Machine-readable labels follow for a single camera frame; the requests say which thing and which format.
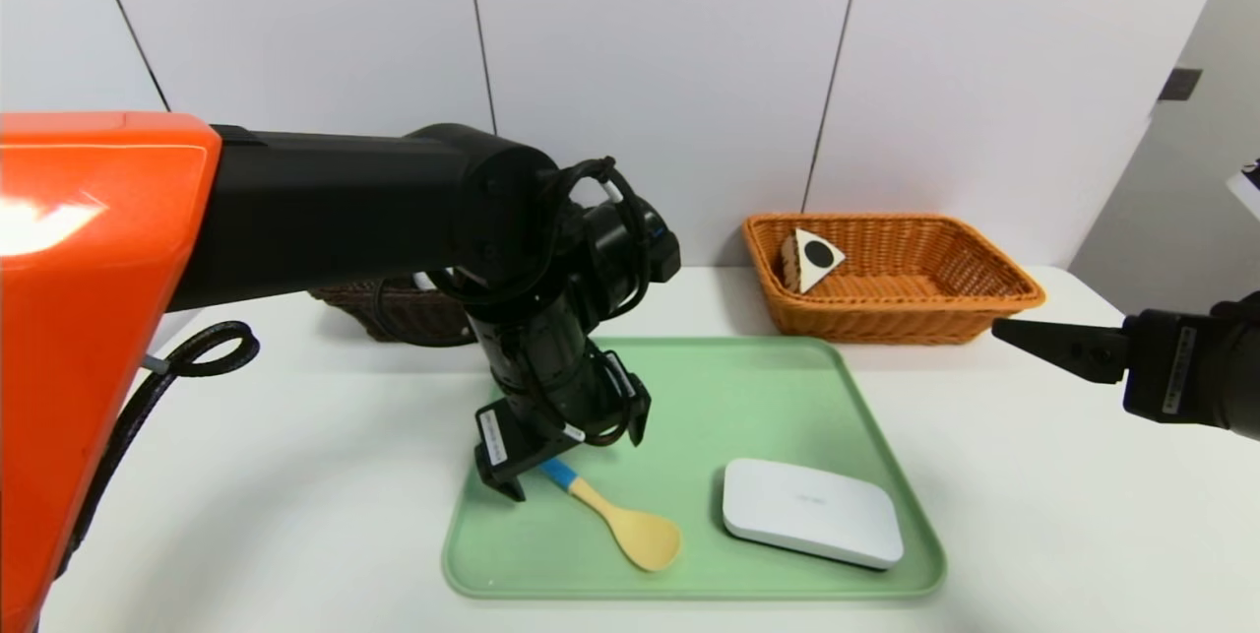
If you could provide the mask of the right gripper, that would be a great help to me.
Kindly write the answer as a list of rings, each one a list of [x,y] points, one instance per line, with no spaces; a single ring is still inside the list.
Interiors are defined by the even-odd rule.
[[[1210,314],[1147,309],[1118,328],[995,319],[992,335],[1076,377],[1115,385],[1121,407],[1166,425],[1223,427],[1259,438],[1259,301]]]

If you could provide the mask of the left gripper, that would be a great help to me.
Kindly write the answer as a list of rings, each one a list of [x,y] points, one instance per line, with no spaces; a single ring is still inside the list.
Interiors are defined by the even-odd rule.
[[[598,427],[598,377],[587,333],[573,316],[475,322],[501,397],[478,410],[472,450],[484,485],[527,501],[520,482],[541,462],[585,441]]]

